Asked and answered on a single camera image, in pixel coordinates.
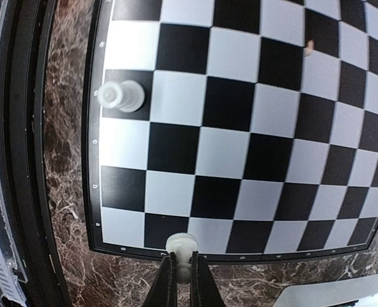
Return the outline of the white king chess piece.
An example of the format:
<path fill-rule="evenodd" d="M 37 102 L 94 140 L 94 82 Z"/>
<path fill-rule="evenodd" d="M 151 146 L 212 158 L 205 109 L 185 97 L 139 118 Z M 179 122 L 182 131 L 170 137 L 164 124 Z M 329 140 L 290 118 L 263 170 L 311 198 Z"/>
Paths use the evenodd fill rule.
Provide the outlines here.
<path fill-rule="evenodd" d="M 108 81 L 98 89 L 97 101 L 103 108 L 133 113 L 144 104 L 145 91 L 142 85 L 133 80 L 121 83 Z"/>

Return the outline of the white divided plastic tray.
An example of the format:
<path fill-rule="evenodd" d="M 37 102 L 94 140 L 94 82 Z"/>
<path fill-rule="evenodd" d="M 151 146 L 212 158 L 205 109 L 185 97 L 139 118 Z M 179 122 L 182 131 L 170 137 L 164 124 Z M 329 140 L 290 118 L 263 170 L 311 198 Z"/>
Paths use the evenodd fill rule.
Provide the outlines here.
<path fill-rule="evenodd" d="M 284 289 L 275 306 L 333 306 L 378 294 L 378 274 Z"/>

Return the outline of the black and grey chessboard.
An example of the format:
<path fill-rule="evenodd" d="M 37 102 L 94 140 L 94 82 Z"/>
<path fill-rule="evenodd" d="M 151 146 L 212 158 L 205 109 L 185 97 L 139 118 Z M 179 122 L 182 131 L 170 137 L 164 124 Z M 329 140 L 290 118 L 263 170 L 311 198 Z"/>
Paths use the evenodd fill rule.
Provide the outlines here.
<path fill-rule="evenodd" d="M 103 108 L 108 81 L 145 91 Z M 378 227 L 378 1 L 95 1 L 84 75 L 91 250 L 215 263 L 367 249 Z"/>

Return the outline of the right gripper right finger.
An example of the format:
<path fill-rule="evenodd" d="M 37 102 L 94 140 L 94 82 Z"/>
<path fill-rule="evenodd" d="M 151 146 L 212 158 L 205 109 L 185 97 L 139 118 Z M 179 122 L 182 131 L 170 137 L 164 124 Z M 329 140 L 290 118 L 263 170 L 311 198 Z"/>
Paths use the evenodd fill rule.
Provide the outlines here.
<path fill-rule="evenodd" d="M 192 307 L 226 307 L 204 256 L 191 257 L 190 303 Z"/>

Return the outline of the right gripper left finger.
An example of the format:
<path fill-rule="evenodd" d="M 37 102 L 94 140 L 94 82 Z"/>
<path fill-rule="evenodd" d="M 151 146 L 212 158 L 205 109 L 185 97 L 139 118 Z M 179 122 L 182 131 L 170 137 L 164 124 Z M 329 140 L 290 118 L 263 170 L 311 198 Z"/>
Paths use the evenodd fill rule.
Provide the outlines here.
<path fill-rule="evenodd" d="M 142 307 L 177 307 L 177 304 L 177 257 L 170 253 L 162 259 Z"/>

